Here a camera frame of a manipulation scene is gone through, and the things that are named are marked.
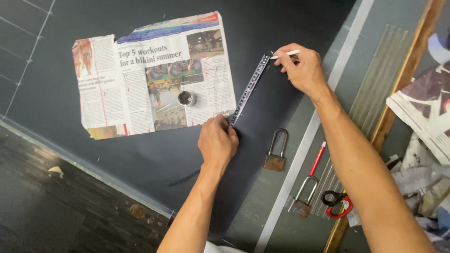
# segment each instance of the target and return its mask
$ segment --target metal ruler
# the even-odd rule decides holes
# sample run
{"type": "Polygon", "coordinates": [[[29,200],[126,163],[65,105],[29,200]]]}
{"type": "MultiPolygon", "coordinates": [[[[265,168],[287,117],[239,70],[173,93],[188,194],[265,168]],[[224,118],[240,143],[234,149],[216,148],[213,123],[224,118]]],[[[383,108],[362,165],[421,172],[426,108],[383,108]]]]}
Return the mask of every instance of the metal ruler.
{"type": "Polygon", "coordinates": [[[236,111],[233,114],[233,118],[231,119],[230,125],[234,126],[234,124],[238,120],[239,116],[241,115],[242,110],[244,109],[245,104],[248,101],[248,98],[250,97],[250,94],[252,93],[253,89],[255,88],[255,85],[258,82],[258,79],[261,76],[262,72],[264,71],[265,67],[267,66],[268,62],[269,62],[269,56],[263,55],[261,61],[258,64],[258,67],[255,69],[255,72],[253,73],[252,78],[248,82],[247,87],[244,90],[244,93],[242,94],[241,98],[239,99],[238,106],[236,107],[236,111]]]}

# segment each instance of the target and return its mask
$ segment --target newspaper photo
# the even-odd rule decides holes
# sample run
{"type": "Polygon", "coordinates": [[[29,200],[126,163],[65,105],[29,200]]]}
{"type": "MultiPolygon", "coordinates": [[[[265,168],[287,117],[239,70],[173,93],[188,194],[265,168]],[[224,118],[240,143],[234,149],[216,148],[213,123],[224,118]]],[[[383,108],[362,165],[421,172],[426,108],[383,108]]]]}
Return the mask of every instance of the newspaper photo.
{"type": "Polygon", "coordinates": [[[450,62],[394,93],[386,105],[417,133],[442,165],[450,165],[450,62]]]}
{"type": "Polygon", "coordinates": [[[81,123],[96,140],[192,127],[234,113],[222,18],[218,12],[76,40],[72,48],[81,123]],[[182,91],[195,104],[178,101],[182,91]]]}

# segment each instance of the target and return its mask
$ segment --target rusty padlock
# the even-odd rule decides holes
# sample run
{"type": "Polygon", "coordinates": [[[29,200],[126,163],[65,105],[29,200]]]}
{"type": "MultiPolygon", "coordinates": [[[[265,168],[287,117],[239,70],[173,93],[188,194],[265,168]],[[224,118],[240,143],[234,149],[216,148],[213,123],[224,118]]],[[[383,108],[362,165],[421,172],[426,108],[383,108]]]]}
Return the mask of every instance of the rusty padlock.
{"type": "Polygon", "coordinates": [[[297,196],[295,196],[295,198],[292,198],[291,203],[290,203],[289,208],[288,208],[288,212],[299,214],[300,218],[305,218],[308,215],[309,210],[311,209],[311,206],[310,206],[311,199],[312,199],[312,196],[315,193],[315,190],[316,190],[318,184],[319,184],[319,180],[317,179],[317,177],[315,177],[315,176],[308,176],[303,181],[303,184],[301,185],[300,190],[297,193],[297,196]],[[315,181],[315,183],[314,183],[314,187],[313,187],[313,189],[312,189],[312,191],[311,191],[311,193],[310,193],[310,195],[308,197],[308,200],[306,202],[304,202],[304,201],[299,200],[298,198],[300,197],[300,194],[303,191],[303,187],[305,187],[306,182],[309,179],[313,179],[315,181]]]}
{"type": "Polygon", "coordinates": [[[277,171],[277,172],[283,171],[283,167],[284,167],[283,152],[284,152],[284,148],[286,147],[287,141],[288,141],[288,131],[286,131],[286,129],[283,129],[283,128],[277,129],[274,133],[274,137],[272,138],[272,143],[270,144],[270,150],[267,153],[267,155],[265,155],[265,162],[264,162],[265,169],[277,171]],[[284,133],[283,147],[281,148],[281,154],[279,156],[272,154],[272,149],[274,149],[274,145],[275,145],[275,137],[277,136],[278,132],[284,133]]]}

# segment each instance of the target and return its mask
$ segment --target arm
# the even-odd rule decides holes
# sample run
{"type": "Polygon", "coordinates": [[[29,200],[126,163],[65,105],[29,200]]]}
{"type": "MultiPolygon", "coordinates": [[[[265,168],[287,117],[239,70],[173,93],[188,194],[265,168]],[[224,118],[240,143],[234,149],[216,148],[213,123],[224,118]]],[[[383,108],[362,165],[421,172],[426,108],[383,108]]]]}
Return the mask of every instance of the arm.
{"type": "Polygon", "coordinates": [[[297,44],[275,54],[280,57],[275,65],[283,65],[281,72],[311,98],[319,114],[333,168],[358,211],[371,251],[434,252],[380,156],[329,88],[320,56],[297,44]],[[285,53],[296,49],[297,56],[285,53]]]}
{"type": "Polygon", "coordinates": [[[204,160],[200,174],[162,240],[158,253],[203,252],[214,195],[238,144],[236,131],[228,125],[222,114],[203,124],[198,140],[204,160]]]}

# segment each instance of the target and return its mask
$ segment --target man's right hand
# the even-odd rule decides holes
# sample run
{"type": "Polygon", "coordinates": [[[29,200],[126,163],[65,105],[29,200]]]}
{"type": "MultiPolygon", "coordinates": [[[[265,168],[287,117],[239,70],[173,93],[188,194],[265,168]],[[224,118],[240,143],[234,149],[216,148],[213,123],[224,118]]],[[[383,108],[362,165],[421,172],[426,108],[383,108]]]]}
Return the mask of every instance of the man's right hand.
{"type": "Polygon", "coordinates": [[[317,52],[292,43],[280,47],[274,54],[279,57],[275,61],[275,66],[283,65],[281,72],[287,72],[294,87],[308,95],[313,102],[317,102],[324,92],[329,91],[320,55],[317,52]],[[297,49],[300,50],[299,54],[291,56],[287,54],[297,49]]]}

